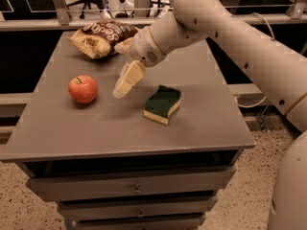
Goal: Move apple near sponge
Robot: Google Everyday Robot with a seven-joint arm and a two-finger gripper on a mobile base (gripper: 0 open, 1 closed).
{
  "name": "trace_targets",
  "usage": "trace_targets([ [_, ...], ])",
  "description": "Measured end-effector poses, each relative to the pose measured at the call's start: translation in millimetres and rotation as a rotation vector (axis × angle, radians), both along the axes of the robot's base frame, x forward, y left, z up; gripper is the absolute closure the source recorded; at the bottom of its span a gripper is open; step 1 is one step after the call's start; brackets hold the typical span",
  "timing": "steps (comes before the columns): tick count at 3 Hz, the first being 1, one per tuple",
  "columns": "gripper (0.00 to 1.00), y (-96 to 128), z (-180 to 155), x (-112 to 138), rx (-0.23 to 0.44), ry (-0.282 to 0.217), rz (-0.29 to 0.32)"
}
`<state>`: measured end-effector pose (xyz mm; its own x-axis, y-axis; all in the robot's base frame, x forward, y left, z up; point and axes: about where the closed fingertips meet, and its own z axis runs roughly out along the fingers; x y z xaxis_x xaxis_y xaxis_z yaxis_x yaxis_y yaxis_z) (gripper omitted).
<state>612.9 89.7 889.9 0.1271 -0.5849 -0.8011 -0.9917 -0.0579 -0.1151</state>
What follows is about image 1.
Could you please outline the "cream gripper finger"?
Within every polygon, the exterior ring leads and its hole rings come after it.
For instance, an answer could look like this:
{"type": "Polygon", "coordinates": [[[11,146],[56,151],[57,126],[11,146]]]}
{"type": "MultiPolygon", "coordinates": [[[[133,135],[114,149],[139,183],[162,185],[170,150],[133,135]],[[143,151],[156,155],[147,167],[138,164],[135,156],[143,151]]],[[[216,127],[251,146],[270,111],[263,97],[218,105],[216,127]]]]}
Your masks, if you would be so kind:
{"type": "Polygon", "coordinates": [[[127,38],[126,40],[120,42],[120,43],[117,43],[115,46],[114,46],[114,50],[119,53],[119,54],[125,54],[125,55],[128,55],[130,53],[130,45],[131,45],[131,42],[132,42],[132,37],[130,38],[127,38]]]}
{"type": "Polygon", "coordinates": [[[116,99],[124,98],[145,77],[145,74],[146,66],[141,61],[134,60],[131,63],[126,62],[119,79],[115,83],[113,96],[116,99]]]}

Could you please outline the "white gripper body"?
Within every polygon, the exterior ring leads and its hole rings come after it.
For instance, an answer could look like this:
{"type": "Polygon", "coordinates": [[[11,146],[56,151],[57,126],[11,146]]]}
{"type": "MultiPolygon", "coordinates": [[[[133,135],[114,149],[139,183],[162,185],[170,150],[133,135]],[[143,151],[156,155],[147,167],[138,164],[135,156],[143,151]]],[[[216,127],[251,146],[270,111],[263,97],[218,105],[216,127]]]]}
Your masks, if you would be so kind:
{"type": "Polygon", "coordinates": [[[154,67],[166,57],[155,44],[149,27],[141,29],[134,35],[130,43],[130,55],[133,59],[140,60],[146,67],[154,67]]]}

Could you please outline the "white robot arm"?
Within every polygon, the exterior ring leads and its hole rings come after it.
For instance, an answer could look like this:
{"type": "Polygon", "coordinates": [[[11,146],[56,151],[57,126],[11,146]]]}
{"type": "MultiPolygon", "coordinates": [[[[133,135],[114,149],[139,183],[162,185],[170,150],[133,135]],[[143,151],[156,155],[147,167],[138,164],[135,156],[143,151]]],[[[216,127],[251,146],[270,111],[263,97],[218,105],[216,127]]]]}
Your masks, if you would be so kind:
{"type": "Polygon", "coordinates": [[[113,95],[126,96],[177,48],[212,38],[269,101],[301,131],[279,165],[268,230],[307,230],[307,58],[235,18],[219,0],[173,0],[173,9],[115,46],[140,62],[125,64],[113,95]]]}

